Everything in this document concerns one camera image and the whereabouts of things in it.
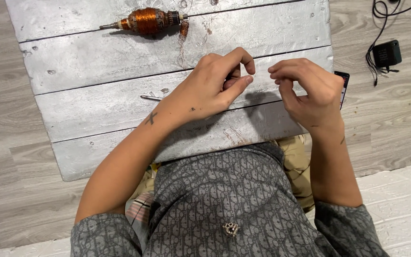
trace tattoo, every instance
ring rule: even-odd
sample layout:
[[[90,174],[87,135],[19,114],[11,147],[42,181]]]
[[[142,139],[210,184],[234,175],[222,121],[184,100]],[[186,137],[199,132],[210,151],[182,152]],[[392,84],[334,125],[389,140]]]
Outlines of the tattoo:
[[[145,122],[145,125],[150,121],[150,125],[153,125],[153,117],[155,117],[158,113],[150,113],[150,117],[148,117],[148,120]]]

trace gray painted wooden table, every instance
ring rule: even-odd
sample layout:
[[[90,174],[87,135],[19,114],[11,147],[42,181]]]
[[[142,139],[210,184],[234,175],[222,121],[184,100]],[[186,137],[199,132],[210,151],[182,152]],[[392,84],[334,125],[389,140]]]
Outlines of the gray painted wooden table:
[[[170,135],[157,162],[304,133],[283,108],[267,68],[306,57],[333,71],[326,0],[6,3],[65,181],[89,177],[156,106],[140,95],[167,96],[207,53],[226,54],[242,46],[255,58],[254,82],[229,110]],[[156,38],[97,30],[145,7],[191,15],[181,63],[175,30]],[[294,89],[305,94],[299,85]]]

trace gray patterned shirt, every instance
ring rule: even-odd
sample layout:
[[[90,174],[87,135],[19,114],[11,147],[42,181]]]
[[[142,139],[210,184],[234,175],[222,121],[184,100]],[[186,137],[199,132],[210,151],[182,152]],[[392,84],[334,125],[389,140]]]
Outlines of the gray patterned shirt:
[[[103,213],[73,227],[71,256],[388,256],[364,205],[316,202],[316,230],[282,163],[272,143],[163,163],[145,249],[123,214]],[[240,227],[235,237],[222,228],[229,222]]]

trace phone screen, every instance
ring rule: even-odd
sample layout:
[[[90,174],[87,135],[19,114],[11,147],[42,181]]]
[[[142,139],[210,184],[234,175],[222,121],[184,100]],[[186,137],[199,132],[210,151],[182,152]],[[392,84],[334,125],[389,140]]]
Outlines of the phone screen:
[[[340,96],[340,109],[342,109],[343,98],[345,97],[345,92],[347,90],[348,81],[350,80],[350,74],[340,71],[334,71],[335,75],[338,75],[343,78],[343,89],[342,95]]]

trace white brick wall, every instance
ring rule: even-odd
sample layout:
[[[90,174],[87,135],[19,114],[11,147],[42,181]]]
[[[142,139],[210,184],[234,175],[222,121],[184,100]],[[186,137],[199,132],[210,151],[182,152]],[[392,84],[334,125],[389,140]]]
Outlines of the white brick wall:
[[[357,183],[374,219],[380,242],[391,257],[411,257],[411,166],[380,172]],[[307,214],[313,223],[315,212]],[[69,238],[0,249],[0,257],[68,257]]]

